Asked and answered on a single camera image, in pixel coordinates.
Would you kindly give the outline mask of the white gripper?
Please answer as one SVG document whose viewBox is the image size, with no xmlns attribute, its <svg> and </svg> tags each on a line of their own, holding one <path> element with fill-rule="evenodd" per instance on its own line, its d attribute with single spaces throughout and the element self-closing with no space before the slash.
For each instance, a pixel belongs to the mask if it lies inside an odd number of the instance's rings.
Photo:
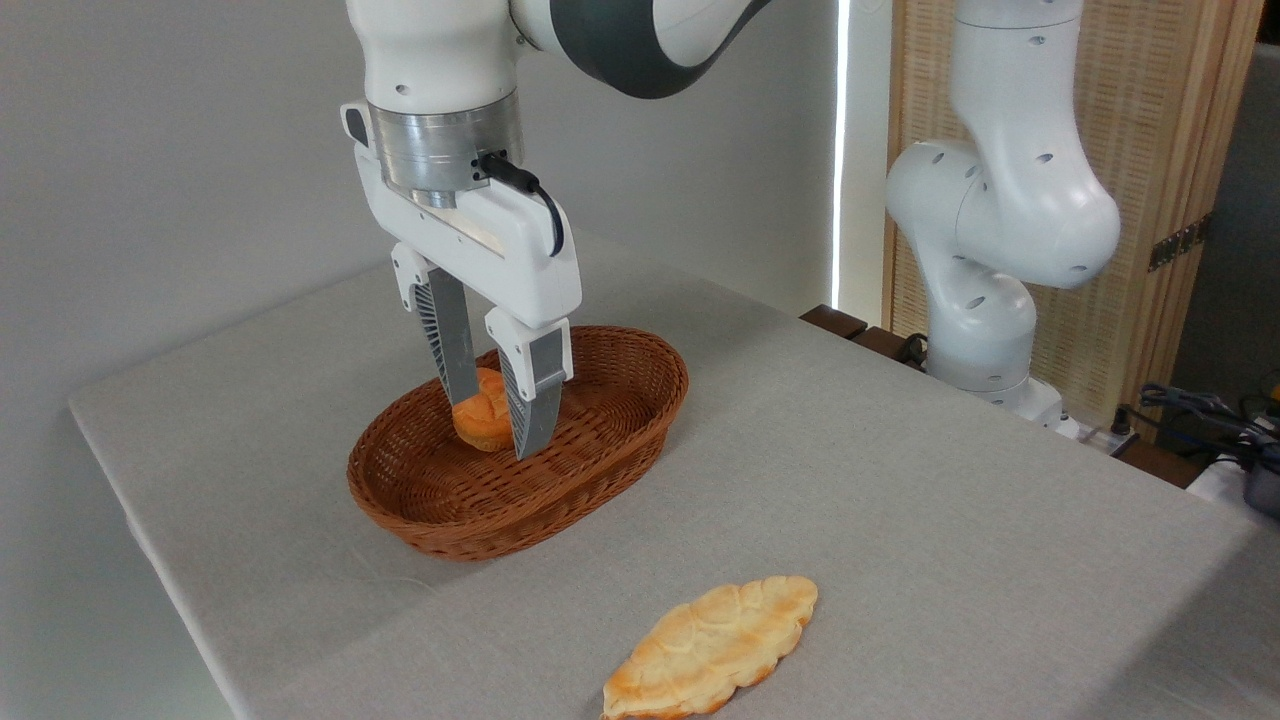
<svg viewBox="0 0 1280 720">
<path fill-rule="evenodd" d="M 447 398 L 456 406 L 479 393 L 466 286 L 498 306 L 486 332 L 499 351 L 515 452 L 531 457 L 550 443 L 573 378 L 566 318 L 582 284 L 566 213 L 556 227 L 541 199 L 500 182 L 461 192 L 454 208 L 420 205 L 384 181 L 367 104 L 342 111 L 367 205 L 402 242 L 390 255 L 401 301 L 422 325 Z"/>
</svg>

